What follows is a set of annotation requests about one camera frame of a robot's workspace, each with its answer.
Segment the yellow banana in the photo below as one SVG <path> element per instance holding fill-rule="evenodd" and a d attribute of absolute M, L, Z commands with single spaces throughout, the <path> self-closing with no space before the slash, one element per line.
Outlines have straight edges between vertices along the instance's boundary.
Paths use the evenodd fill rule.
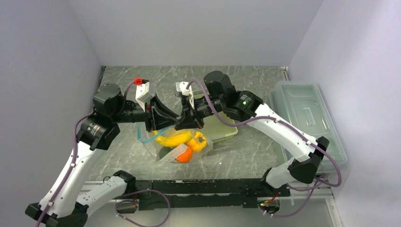
<path fill-rule="evenodd" d="M 188 130 L 175 131 L 171 136 L 163 136 L 158 133 L 161 131 L 153 131 L 153 135 L 156 136 L 155 141 L 163 147 L 177 147 L 180 144 L 188 142 L 192 138 L 192 133 Z"/>

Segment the clear zip bag blue zipper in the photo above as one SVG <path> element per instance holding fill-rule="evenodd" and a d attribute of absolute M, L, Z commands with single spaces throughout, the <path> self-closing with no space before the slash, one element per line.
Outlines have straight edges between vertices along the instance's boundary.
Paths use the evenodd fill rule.
<path fill-rule="evenodd" d="M 213 141 L 195 129 L 175 130 L 173 126 L 147 131 L 144 123 L 136 127 L 137 140 L 157 162 L 185 164 L 213 149 Z"/>

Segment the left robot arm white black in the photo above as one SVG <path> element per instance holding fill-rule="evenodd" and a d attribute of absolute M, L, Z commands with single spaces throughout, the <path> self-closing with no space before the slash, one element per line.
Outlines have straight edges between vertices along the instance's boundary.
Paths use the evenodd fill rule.
<path fill-rule="evenodd" d="M 47 194 L 25 210 L 37 225 L 82 227 L 109 200 L 120 196 L 128 199 L 135 194 L 136 178 L 123 170 L 96 189 L 80 194 L 89 172 L 120 133 L 120 123 L 142 122 L 152 131 L 172 126 L 178 119 L 178 114 L 161 103 L 149 81 L 131 81 L 130 85 L 137 87 L 133 101 L 117 84 L 97 89 L 92 113 L 74 126 L 73 150 L 60 175 Z"/>

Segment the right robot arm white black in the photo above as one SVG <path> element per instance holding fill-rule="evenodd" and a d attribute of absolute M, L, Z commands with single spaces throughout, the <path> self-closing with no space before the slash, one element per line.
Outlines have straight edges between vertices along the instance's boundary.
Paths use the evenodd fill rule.
<path fill-rule="evenodd" d="M 175 86 L 183 105 L 176 130 L 201 129 L 203 119 L 215 115 L 230 127 L 255 128 L 291 153 L 289 161 L 265 172 L 260 185 L 264 195 L 272 196 L 279 187 L 293 181 L 309 184 L 315 179 L 329 145 L 327 138 L 316 138 L 297 129 L 254 93 L 236 90 L 229 76 L 221 71 L 208 73 L 203 82 L 194 79 Z"/>

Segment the orange tangerine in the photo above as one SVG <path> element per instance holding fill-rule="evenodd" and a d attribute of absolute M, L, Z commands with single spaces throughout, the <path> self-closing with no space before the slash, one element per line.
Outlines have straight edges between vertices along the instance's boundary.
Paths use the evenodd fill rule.
<path fill-rule="evenodd" d="M 179 163 L 188 163 L 191 161 L 193 157 L 193 151 L 191 147 L 187 147 L 187 149 L 176 158 L 176 161 Z"/>

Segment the yellow bell pepper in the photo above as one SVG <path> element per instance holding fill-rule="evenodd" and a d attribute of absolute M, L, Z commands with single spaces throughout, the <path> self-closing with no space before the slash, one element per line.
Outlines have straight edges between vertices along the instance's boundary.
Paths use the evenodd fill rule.
<path fill-rule="evenodd" d="M 186 145 L 190 147 L 193 152 L 200 152 L 208 145 L 208 142 L 201 132 L 196 131 L 194 136 L 186 142 Z"/>

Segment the pale yellow plastic basket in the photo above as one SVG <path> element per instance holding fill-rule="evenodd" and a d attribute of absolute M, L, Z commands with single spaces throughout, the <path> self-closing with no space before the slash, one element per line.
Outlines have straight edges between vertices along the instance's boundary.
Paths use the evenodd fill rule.
<path fill-rule="evenodd" d="M 223 124 L 215 115 L 203 118 L 202 129 L 194 129 L 194 135 L 201 134 L 204 138 L 213 141 L 223 141 L 233 138 L 238 133 L 237 127 L 230 127 Z"/>

